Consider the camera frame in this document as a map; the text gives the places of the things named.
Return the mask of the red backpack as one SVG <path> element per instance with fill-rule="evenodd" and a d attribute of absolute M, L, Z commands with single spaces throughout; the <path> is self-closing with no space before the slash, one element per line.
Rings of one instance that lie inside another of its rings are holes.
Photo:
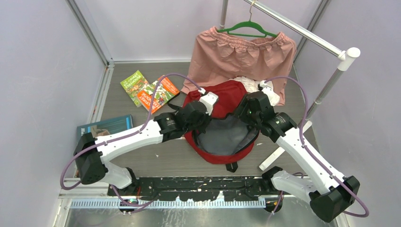
<path fill-rule="evenodd" d="M 191 131 L 184 137 L 205 161 L 225 165 L 227 171 L 234 173 L 238 169 L 237 162 L 252 151 L 259 136 L 256 128 L 233 116 L 247 91 L 241 82 L 235 80 L 209 86 L 205 90 L 218 96 L 212 120 L 204 133 Z"/>

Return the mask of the teal Humor book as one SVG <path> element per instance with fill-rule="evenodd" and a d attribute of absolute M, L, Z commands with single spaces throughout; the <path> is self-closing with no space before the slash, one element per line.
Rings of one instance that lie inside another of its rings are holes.
<path fill-rule="evenodd" d="M 78 126 L 76 129 L 77 141 L 86 133 L 91 133 L 93 137 L 111 135 L 133 128 L 132 115 L 115 117 L 95 123 Z"/>

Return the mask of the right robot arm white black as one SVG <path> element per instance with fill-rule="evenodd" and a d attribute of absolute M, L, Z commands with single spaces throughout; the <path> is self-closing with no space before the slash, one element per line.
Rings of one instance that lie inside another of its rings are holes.
<path fill-rule="evenodd" d="M 266 193 L 288 192 L 309 203 L 324 222 L 333 221 L 354 203 L 359 180 L 354 176 L 346 177 L 329 164 L 286 113 L 274 111 L 266 94 L 258 91 L 245 95 L 234 115 L 283 148 L 309 176 L 301 179 L 274 166 L 262 174 Z"/>

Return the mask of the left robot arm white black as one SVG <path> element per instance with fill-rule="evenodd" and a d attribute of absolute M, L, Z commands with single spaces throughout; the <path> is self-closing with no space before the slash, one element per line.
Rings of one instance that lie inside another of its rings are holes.
<path fill-rule="evenodd" d="M 176 112 L 162 113 L 136 128 L 98 138 L 88 133 L 83 135 L 75 150 L 79 153 L 88 149 L 75 160 L 80 182 L 84 185 L 104 182 L 133 195 L 138 189 L 133 171 L 111 160 L 141 147 L 180 138 L 192 130 L 205 130 L 212 110 L 213 105 L 206 101 L 192 101 Z"/>

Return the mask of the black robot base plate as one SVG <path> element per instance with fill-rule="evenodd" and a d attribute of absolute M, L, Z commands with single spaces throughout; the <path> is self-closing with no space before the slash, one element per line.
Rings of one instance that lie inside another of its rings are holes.
<path fill-rule="evenodd" d="M 214 177 L 140 177 L 136 184 L 118 190 L 120 196 L 139 197 L 145 201 L 256 201 L 258 198 L 279 195 L 260 176 Z"/>

